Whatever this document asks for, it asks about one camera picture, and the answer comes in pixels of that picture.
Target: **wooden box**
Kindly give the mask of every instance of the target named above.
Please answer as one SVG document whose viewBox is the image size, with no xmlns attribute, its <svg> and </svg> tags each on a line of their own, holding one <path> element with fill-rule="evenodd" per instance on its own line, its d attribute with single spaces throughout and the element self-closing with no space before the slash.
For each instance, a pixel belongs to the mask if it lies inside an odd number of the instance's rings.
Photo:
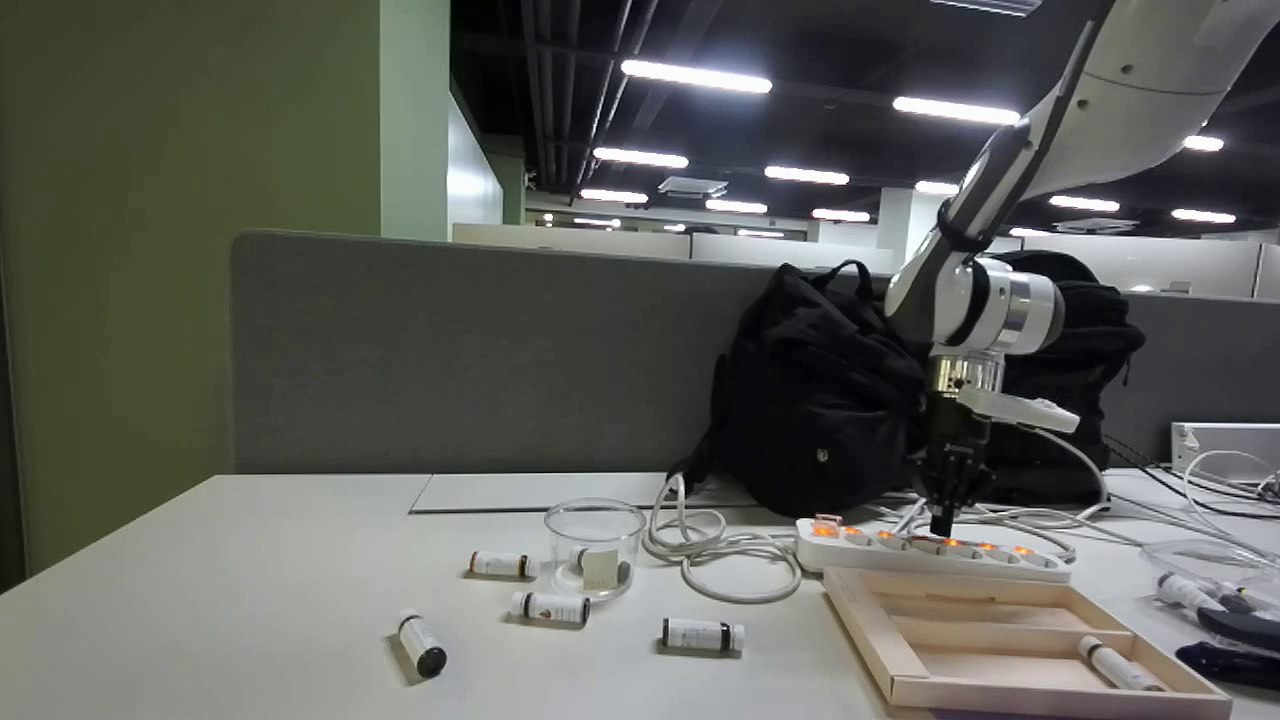
<svg viewBox="0 0 1280 720">
<path fill-rule="evenodd" d="M 893 706 L 1020 714 L 1232 714 L 1232 698 L 1066 583 L 824 573 L 828 601 Z M 1162 692 L 1112 688 L 1079 661 L 1094 634 Z"/>
</svg>

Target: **ceiling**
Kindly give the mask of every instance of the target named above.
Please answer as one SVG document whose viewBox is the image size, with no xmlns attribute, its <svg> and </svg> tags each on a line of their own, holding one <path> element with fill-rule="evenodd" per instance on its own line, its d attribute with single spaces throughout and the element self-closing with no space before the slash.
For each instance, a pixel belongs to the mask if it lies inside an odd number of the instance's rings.
<svg viewBox="0 0 1280 720">
<path fill-rule="evenodd" d="M 990 128 L 914 121 L 893 95 L 1033 108 L 1060 76 L 1079 29 L 1108 0 L 1043 0 L 1033 17 L 935 8 L 926 0 L 460 0 L 453 76 L 485 135 L 521 135 L 539 192 L 583 182 L 661 194 L 661 169 L 596 162 L 596 144 L 685 153 L 685 175 L 726 180 L 726 194 L 770 214 L 867 207 L 879 187 L 960 180 Z M 623 78 L 621 58 L 676 58 L 770 76 L 766 95 L 724 95 Z M 1079 187 L 1114 194 L 1137 232 L 1201 232 L 1167 207 L 1228 207 L 1235 227 L 1280 224 L 1280 30 L 1207 122 L 1228 148 Z M 852 182 L 770 182 L 763 162 L 843 169 Z M 1079 212 L 1023 198 L 1014 224 Z"/>
</svg>

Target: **black backpack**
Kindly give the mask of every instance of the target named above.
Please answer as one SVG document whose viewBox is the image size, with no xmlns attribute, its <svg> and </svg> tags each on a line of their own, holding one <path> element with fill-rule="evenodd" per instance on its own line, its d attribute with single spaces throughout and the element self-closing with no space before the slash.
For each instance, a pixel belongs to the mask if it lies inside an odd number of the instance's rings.
<svg viewBox="0 0 1280 720">
<path fill-rule="evenodd" d="M 724 473 L 763 507 L 809 517 L 876 498 L 902 475 L 924 356 L 873 302 L 873 273 L 843 267 L 770 273 L 716 359 L 711 427 L 676 467 L 685 479 Z"/>
<path fill-rule="evenodd" d="M 1066 435 L 1101 467 L 1108 467 L 1105 443 L 1105 389 L 1145 348 L 1145 330 L 1128 324 L 1128 301 L 1101 284 L 1075 254 L 1065 250 L 1007 250 L 1000 254 L 1014 273 L 1039 273 L 1065 290 L 1065 337 L 1036 356 L 1007 356 L 1004 392 L 1043 394 L 1079 416 Z M 990 427 L 989 443 L 990 487 L 983 498 L 1004 502 L 1094 502 L 1101 487 L 1092 473 L 1065 446 L 1028 435 L 1020 427 Z"/>
</svg>

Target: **white table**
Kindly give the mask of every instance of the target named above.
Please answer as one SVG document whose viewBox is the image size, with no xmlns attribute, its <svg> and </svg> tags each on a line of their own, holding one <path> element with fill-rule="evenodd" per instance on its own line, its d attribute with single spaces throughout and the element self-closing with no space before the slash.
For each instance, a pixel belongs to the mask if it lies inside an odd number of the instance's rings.
<svg viewBox="0 0 1280 720">
<path fill-rule="evenodd" d="M 460 569 L 471 546 L 544 546 L 539 517 L 409 517 L 419 487 L 423 475 L 210 475 L 0 595 L 0 714 L 883 714 L 812 580 L 784 603 L 731 609 L 641 569 L 583 630 L 521 626 L 499 619 L 521 583 Z M 1154 609 L 1139 553 L 1072 545 L 1087 595 L 1162 647 L 1195 639 Z M 446 644 L 445 675 L 401 673 L 401 609 Z M 746 654 L 657 654 L 661 616 L 745 619 Z M 1235 698 L 1235 714 L 1276 710 L 1276 697 Z"/>
</svg>

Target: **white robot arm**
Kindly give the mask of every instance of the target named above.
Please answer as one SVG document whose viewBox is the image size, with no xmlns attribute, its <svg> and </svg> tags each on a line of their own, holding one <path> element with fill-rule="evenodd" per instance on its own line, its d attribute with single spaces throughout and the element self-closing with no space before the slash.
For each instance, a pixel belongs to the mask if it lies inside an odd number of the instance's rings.
<svg viewBox="0 0 1280 720">
<path fill-rule="evenodd" d="M 940 537 L 972 498 L 956 475 L 983 473 L 983 438 L 965 438 L 972 435 L 967 412 L 974 424 L 1075 427 L 1072 412 L 1043 398 L 1000 394 L 1004 356 L 1052 342 L 1065 306 L 1052 280 L 978 250 L 1020 198 L 1120 180 L 1181 153 L 1276 18 L 1280 0 L 1114 0 L 1094 29 L 1084 29 L 1060 83 L 1023 122 L 989 139 L 960 194 L 940 207 L 930 235 L 893 277 L 886 318 L 930 348 L 940 402 L 956 402 L 926 438 L 935 467 L 924 487 Z"/>
</svg>

